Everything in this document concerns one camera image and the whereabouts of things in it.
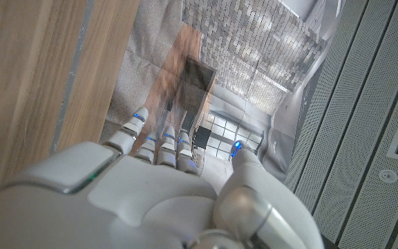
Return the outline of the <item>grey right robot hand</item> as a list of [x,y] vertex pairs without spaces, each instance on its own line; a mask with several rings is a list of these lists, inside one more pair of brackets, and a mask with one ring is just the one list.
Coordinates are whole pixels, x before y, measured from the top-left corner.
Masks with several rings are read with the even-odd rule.
[[139,108],[106,142],[81,142],[0,187],[0,248],[322,248],[302,202],[243,141],[217,192],[186,133],[133,145]]

